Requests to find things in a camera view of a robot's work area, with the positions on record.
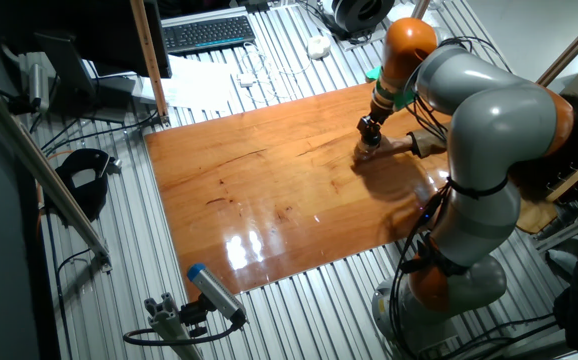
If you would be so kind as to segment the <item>bare helper hand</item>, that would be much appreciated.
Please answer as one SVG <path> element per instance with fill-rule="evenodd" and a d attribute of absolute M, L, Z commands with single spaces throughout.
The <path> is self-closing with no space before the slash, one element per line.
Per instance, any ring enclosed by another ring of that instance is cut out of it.
<path fill-rule="evenodd" d="M 378 145 L 367 145 L 360 140 L 354 148 L 354 160 L 362 162 L 374 158 L 392 156 L 410 151 L 412 147 L 413 140 L 410 136 L 401 138 L 382 137 Z"/>

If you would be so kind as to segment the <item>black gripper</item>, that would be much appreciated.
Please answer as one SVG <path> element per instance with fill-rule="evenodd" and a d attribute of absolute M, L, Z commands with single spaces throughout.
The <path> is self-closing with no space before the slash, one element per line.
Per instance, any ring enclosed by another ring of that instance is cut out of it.
<path fill-rule="evenodd" d="M 361 138 L 365 140 L 371 139 L 373 142 L 379 142 L 382 138 L 380 126 L 384 124 L 389 116 L 389 108 L 371 106 L 369 114 L 362 117 L 357 124 L 357 129 Z"/>

